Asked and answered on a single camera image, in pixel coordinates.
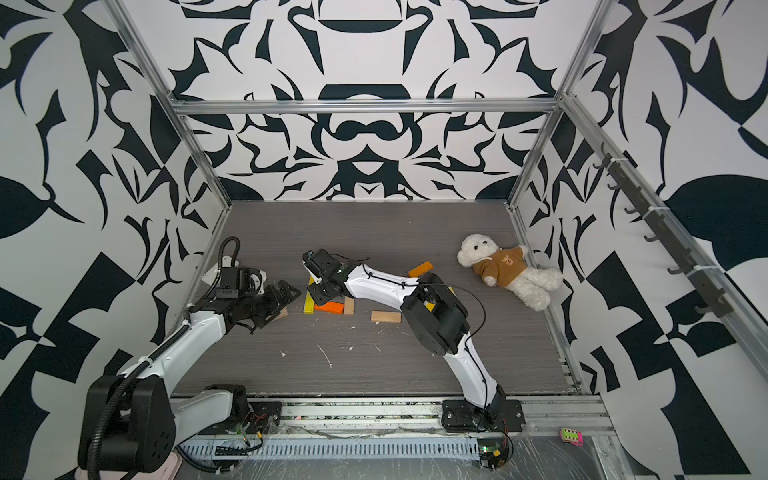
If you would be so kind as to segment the red orange block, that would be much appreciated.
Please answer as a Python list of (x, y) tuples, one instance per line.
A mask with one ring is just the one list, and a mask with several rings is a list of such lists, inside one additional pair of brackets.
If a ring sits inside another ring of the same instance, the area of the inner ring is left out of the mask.
[(337, 315), (343, 315), (345, 310), (345, 304), (339, 302), (327, 302), (324, 305), (316, 304), (314, 306), (316, 312), (325, 312)]

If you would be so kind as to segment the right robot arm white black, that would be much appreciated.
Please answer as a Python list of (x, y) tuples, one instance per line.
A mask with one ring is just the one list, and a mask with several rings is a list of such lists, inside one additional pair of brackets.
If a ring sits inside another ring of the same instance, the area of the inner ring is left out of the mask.
[(419, 343), (443, 357), (474, 411), (489, 419), (500, 414), (506, 395), (474, 346), (469, 312), (438, 276), (397, 276), (360, 260), (337, 259), (324, 249), (305, 252), (302, 262), (313, 278), (308, 292), (316, 305), (345, 296), (399, 311)]

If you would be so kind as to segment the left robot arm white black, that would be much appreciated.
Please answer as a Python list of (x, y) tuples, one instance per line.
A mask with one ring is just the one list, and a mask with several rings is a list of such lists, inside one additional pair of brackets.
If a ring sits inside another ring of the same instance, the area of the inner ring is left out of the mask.
[(214, 425), (247, 427), (254, 413), (242, 385), (216, 384), (174, 404), (172, 393), (202, 355), (233, 328), (249, 333), (281, 316), (301, 292), (285, 280), (218, 254), (205, 293), (183, 311), (180, 326), (151, 353), (88, 389), (78, 466), (88, 478), (104, 471), (130, 479), (158, 470), (179, 446)]

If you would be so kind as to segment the white small device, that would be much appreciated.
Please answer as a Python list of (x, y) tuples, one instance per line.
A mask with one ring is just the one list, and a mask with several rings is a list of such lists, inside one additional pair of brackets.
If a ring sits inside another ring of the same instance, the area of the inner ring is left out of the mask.
[[(225, 255), (221, 261), (224, 267), (232, 266), (232, 258), (229, 255)], [(202, 277), (201, 282), (206, 286), (211, 286), (216, 281), (217, 275), (220, 273), (221, 265), (215, 263)]]

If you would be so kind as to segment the orange block far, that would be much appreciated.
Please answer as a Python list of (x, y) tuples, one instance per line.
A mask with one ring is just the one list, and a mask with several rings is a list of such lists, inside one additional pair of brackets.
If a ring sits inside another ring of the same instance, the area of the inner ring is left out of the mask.
[(408, 276), (411, 278), (418, 278), (421, 275), (430, 272), (433, 269), (433, 264), (430, 261), (425, 261), (418, 266), (412, 268), (408, 272)]

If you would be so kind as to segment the white teddy bear brown shirt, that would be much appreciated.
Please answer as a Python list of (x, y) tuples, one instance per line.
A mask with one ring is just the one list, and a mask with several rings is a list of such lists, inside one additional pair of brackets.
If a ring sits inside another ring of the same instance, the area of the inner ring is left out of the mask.
[(543, 311), (551, 303), (551, 293), (564, 281), (563, 274), (553, 268), (534, 268), (525, 261), (523, 245), (503, 249), (492, 238), (471, 234), (461, 243), (457, 261), (471, 269), (488, 287), (512, 292), (533, 311)]

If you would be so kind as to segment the pink tray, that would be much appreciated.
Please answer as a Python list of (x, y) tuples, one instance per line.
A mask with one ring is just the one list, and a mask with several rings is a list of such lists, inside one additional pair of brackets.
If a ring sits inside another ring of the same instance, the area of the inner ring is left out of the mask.
[[(182, 464), (182, 459), (177, 453), (171, 453), (164, 463), (154, 472), (139, 472), (132, 477), (132, 480), (173, 480)], [(122, 471), (101, 471), (100, 478), (103, 480), (119, 480), (126, 475)]]

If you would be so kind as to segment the green circuit board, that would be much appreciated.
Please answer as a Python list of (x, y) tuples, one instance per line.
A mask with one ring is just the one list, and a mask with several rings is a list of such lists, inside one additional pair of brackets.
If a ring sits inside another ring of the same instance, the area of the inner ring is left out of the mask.
[(479, 465), (488, 470), (503, 467), (513, 456), (514, 446), (508, 436), (478, 440)]

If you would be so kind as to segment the pink green small gadget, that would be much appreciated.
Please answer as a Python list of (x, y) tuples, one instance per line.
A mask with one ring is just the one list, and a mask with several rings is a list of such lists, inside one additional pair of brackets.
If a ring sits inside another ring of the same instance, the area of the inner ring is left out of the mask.
[(560, 439), (562, 442), (566, 444), (575, 445), (575, 446), (584, 445), (584, 436), (578, 430), (574, 430), (570, 428), (561, 428)]

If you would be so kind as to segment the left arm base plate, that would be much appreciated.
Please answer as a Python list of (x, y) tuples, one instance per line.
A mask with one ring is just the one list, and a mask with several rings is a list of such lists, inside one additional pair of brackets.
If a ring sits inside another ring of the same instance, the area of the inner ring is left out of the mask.
[(280, 401), (250, 401), (242, 414), (209, 426), (200, 435), (269, 434), (280, 425), (283, 404)]

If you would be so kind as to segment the aluminium front rail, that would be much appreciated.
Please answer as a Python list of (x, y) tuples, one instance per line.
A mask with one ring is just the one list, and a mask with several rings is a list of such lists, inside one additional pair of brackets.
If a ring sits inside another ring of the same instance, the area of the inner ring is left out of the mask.
[[(251, 397), (255, 425), (271, 435), (308, 438), (449, 436), (451, 397)], [(511, 396), (504, 403), (508, 431), (556, 436), (563, 428), (586, 436), (614, 436), (598, 396)]]

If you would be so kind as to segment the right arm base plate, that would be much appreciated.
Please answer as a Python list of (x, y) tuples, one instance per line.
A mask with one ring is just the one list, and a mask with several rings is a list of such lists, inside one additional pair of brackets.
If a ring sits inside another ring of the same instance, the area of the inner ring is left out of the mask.
[(489, 410), (466, 400), (445, 400), (440, 423), (449, 433), (502, 433), (504, 430), (519, 433), (526, 419), (518, 400), (495, 399)]

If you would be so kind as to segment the grey hook rail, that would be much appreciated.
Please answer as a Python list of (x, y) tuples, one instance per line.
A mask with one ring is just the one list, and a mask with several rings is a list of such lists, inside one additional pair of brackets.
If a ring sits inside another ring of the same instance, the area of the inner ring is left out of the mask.
[(621, 191), (632, 205), (626, 208), (628, 215), (641, 219), (652, 231), (644, 240), (659, 242), (674, 261), (668, 267), (670, 275), (684, 275), (702, 298), (703, 304), (694, 307), (698, 314), (712, 313), (724, 318), (735, 311), (723, 286), (715, 278), (717, 267), (704, 259), (693, 245), (690, 235), (684, 231), (670, 207), (664, 204), (648, 183), (640, 176), (627, 158), (613, 157), (603, 151), (603, 159), (595, 168), (605, 170), (613, 179), (610, 190)]

